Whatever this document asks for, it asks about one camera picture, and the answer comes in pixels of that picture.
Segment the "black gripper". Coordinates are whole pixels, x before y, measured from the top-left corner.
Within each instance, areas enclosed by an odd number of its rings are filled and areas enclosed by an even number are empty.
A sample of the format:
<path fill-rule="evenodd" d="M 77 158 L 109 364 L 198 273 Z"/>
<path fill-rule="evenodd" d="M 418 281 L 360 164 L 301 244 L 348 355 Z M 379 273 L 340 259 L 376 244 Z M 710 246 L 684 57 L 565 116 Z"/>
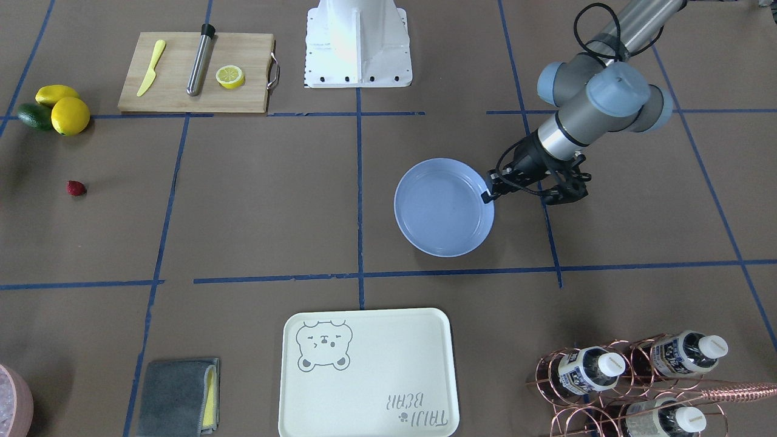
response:
<path fill-rule="evenodd" d="M 545 205 L 580 201 L 588 196 L 591 174 L 580 171 L 585 155 L 558 160 L 547 152 L 536 132 L 508 147 L 498 158 L 495 172 L 488 172 L 483 203 L 514 192 L 539 197 Z"/>

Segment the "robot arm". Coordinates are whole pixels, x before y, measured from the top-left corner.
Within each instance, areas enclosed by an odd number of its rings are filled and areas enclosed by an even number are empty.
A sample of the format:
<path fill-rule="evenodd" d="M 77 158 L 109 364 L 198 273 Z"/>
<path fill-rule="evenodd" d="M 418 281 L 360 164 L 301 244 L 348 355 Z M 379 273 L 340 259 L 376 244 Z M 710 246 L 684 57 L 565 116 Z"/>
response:
<path fill-rule="evenodd" d="M 660 38 L 685 1 L 631 1 L 621 12 L 595 2 L 610 22 L 589 41 L 574 37 L 581 51 L 569 62 L 552 62 L 541 72 L 538 96 L 555 112 L 532 133 L 508 147 L 488 173 L 484 203 L 513 192 L 540 197 L 546 205 L 577 202 L 588 195 L 581 171 L 586 147 L 610 132 L 652 132 L 664 126 L 674 103 L 666 89 L 650 84 L 629 64 Z"/>

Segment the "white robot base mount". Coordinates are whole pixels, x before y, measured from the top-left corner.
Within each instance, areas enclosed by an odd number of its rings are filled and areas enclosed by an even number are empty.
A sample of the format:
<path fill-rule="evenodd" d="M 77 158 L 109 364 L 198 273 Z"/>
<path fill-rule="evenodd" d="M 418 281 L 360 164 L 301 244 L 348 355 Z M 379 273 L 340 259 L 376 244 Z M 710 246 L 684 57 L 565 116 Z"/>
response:
<path fill-rule="evenodd" d="M 394 88 L 413 83 L 405 9 L 393 1 L 320 1 L 307 11 L 304 86 Z"/>

